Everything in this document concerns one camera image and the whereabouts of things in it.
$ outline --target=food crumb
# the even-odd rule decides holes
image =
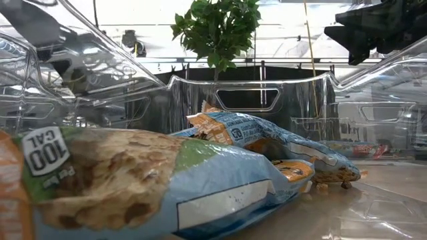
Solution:
[[[352,184],[350,182],[344,181],[344,182],[342,182],[341,187],[343,189],[350,189],[350,188],[352,188]]]
[[[326,183],[318,183],[316,185],[317,193],[321,195],[327,195],[328,194],[328,184]]]

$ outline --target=clear plastic bin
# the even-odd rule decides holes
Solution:
[[[206,100],[314,141],[386,145],[375,161],[355,160],[368,176],[350,191],[331,186],[323,196],[312,189],[311,199],[298,199],[230,239],[427,239],[427,38],[341,82],[324,74],[215,83],[173,77],[164,85],[67,1],[40,9],[55,19],[68,16],[63,24],[73,37],[59,42],[65,52],[42,59],[42,47],[12,27],[0,29],[7,32],[0,35],[0,128],[11,134],[48,125],[168,134],[191,127],[185,117],[198,113]],[[70,54],[69,74],[60,77],[54,64]],[[99,60],[121,67],[121,75],[111,66],[94,67]],[[82,67],[90,71],[76,85],[73,73]]]

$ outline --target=crumpled snack bag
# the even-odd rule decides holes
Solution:
[[[0,239],[221,239],[313,175],[307,161],[142,130],[0,131]]]
[[[204,139],[235,145],[277,159],[303,159],[314,163],[314,183],[357,181],[360,172],[345,156],[329,147],[304,139],[265,119],[243,113],[225,112],[205,101],[201,113],[188,121]]]

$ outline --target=table surface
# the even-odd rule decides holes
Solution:
[[[310,193],[224,239],[427,239],[427,165],[355,161],[365,178]],[[167,240],[179,239],[174,236]]]

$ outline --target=blue snack bag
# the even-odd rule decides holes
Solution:
[[[348,183],[360,179],[359,169],[329,147],[305,139],[276,124],[242,113],[225,112],[203,102],[202,113],[188,116],[205,139],[261,153],[270,161],[302,159],[314,163],[315,183]]]

